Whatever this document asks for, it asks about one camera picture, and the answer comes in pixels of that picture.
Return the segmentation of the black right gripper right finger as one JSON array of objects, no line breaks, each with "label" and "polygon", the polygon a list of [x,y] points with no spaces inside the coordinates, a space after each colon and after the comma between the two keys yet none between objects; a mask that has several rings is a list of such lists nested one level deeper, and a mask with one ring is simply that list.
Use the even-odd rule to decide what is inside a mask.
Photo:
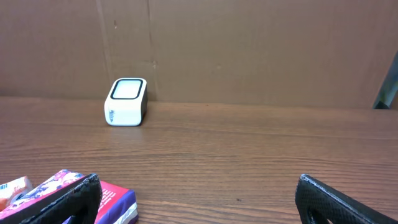
[{"label": "black right gripper right finger", "polygon": [[298,180],[295,204],[302,223],[397,224],[397,220],[307,174],[302,174]]}]

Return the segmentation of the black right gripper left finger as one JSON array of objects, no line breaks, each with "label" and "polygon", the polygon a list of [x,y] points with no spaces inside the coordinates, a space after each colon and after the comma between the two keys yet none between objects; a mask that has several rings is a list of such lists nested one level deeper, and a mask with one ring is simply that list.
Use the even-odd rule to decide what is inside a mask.
[{"label": "black right gripper left finger", "polygon": [[1,223],[94,224],[102,199],[97,174],[86,175],[37,198],[23,198],[1,212]]}]

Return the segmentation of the red purple Carefree pad pack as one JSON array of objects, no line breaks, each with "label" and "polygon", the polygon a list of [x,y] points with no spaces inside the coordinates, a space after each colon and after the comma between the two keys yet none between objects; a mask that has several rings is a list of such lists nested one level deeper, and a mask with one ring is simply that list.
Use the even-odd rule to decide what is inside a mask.
[{"label": "red purple Carefree pad pack", "polygon": [[[20,199],[37,198],[46,195],[84,176],[78,172],[66,169],[60,170]],[[100,180],[100,184],[102,199],[94,224],[127,224],[137,222],[139,215],[135,192],[102,180]]]}]

